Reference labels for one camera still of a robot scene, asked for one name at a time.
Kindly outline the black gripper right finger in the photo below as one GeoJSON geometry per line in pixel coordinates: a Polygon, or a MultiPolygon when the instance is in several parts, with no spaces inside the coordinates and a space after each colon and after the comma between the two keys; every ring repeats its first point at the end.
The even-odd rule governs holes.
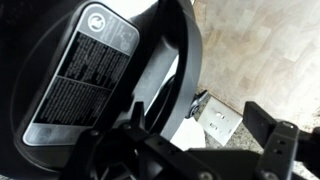
{"type": "Polygon", "coordinates": [[[289,121],[274,119],[254,101],[245,103],[243,124],[263,148],[255,168],[258,180],[304,180],[293,172],[295,161],[320,177],[318,127],[303,131],[289,121]]]}

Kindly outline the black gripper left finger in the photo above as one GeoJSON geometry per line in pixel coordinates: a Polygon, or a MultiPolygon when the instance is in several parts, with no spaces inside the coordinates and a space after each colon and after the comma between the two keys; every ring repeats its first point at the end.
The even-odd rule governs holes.
{"type": "Polygon", "coordinates": [[[144,130],[144,104],[134,105],[130,121],[120,127],[80,135],[59,180],[105,180],[119,165],[137,180],[220,180],[203,161],[158,134],[144,130]]]}

